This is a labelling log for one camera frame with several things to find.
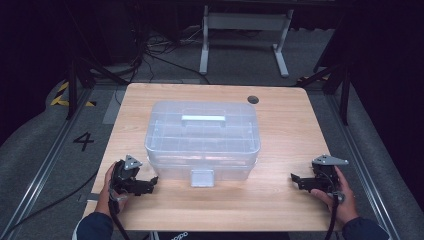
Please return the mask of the metal floor rail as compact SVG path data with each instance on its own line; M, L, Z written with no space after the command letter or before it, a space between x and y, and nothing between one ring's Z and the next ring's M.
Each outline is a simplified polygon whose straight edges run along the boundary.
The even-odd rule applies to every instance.
M68 108L48 106L0 147L0 240L8 239L31 212L91 93L91 89L80 91L69 120Z
M362 187L365 190L365 195L371 205L374 215L378 223L386 230L390 240L399 240L399 234L394 226L394 223L387 211L387 208L382 200L382 197L372 179L372 176L364 162L364 159L359 151L359 148L351 134L348 126L346 126L339 115L339 107L336 98L333 95L326 95L325 99L331 109L332 115L335 118L337 125L342 133L344 140L347 143L348 149L352 158L350 162L355 168Z

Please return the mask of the grey metal stand frame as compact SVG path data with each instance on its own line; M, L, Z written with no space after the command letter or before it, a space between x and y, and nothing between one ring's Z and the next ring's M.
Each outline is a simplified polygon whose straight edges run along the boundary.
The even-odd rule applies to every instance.
M205 6L202 21L203 41L199 73L206 75L208 72L210 29L279 31L280 38L277 43L272 45L272 50L280 75L283 78L287 78L289 72L282 49L290 28L293 13L293 9L288 10L285 14L217 13L210 12L209 7Z

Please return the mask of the black tripod stand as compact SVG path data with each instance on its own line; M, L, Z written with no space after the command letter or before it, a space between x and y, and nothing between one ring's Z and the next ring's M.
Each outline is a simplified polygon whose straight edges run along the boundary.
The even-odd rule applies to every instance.
M324 83L322 91L326 95L334 95L338 88L341 88L339 115L344 125L348 124L347 110L349 101L350 91L350 73L349 68L346 64L337 64L334 66L327 67L309 77L301 77L296 87L304 88L313 82L322 80L327 77L328 80Z
M67 120L70 120L78 109L77 103L77 81L80 81L84 88L92 88L95 85L91 69L96 70L106 78L114 81L118 85L127 86L128 81L122 79L118 75L110 72L105 67L91 62L82 57L73 57L68 70L68 92L69 92L69 106Z

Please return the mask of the clear plastic storage box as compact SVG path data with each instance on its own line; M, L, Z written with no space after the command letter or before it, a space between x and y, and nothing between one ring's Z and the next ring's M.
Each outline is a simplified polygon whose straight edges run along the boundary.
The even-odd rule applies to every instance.
M255 167L256 156L148 156L156 174L163 179L190 180L193 171L212 172L214 181L246 180Z

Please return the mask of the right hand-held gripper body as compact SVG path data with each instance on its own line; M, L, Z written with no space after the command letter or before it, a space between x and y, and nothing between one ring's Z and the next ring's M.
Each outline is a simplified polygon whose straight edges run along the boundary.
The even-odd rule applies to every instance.
M348 165L349 161L330 155L321 155L312 160L313 178L301 178L299 183L306 185L307 191L319 189L325 193L333 193L338 187L338 175L335 166Z

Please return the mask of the person's left hand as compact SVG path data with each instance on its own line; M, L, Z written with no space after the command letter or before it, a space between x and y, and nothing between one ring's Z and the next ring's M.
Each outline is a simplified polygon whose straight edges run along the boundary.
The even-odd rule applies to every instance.
M112 177L112 173L115 167L115 163L113 163L109 169L107 170L104 178L104 186L99 194L98 202L95 208L96 212L105 214L107 216L111 216L110 210L109 210L109 185L110 180ZM119 209L122 210L124 206L126 205L127 201L129 200L129 196L126 194L121 194L118 196L118 205Z

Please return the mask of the person's right hand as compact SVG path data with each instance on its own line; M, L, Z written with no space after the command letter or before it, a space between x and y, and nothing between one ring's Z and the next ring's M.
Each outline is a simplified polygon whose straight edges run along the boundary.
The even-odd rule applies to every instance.
M339 179L339 191L344 195L344 201L337 207L336 219L341 225L345 225L349 221L358 218L358 212L356 210L355 196L350 188L342 171L335 166L335 171ZM312 189L311 194L325 203L330 212L333 212L333 205L335 197L330 197L327 193L319 190Z

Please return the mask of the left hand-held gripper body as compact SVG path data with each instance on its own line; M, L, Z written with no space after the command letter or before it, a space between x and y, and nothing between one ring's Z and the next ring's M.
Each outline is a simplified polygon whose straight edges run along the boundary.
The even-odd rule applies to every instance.
M110 180L110 189L117 194L133 193L135 196L146 194L146 188L153 186L149 181L137 180L136 176L142 163L127 154L124 160L115 164Z

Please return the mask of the clear plastic box lid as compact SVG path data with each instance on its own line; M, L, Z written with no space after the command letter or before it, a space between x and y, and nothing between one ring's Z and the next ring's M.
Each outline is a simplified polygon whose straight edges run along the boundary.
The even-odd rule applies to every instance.
M145 136L147 157L256 156L261 149L255 108L248 103L159 101ZM193 187L212 187L212 172L193 171Z

